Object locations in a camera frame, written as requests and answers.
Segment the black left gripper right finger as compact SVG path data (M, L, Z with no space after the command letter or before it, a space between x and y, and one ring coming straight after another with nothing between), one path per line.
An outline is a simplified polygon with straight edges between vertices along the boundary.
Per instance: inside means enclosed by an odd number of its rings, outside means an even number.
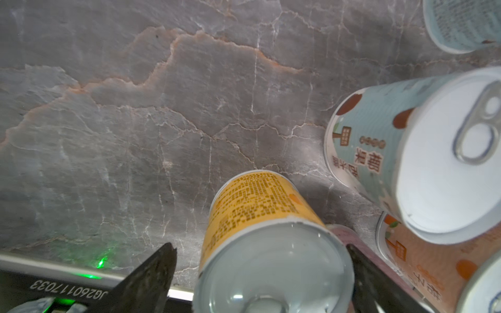
M356 312L421 312L428 310L399 287L355 245L347 245L354 267L352 303Z

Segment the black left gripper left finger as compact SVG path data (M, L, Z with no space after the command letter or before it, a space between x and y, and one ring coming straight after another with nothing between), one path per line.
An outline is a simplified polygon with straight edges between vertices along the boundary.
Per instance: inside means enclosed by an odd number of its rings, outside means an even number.
M177 264L177 249L164 244L88 312L163 312Z

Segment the yellow labelled can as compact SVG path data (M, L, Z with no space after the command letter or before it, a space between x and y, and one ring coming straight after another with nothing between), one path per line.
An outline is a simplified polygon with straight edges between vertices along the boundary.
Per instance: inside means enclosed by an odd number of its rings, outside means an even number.
M352 259L284 176L241 173L216 194L194 312L346 312Z

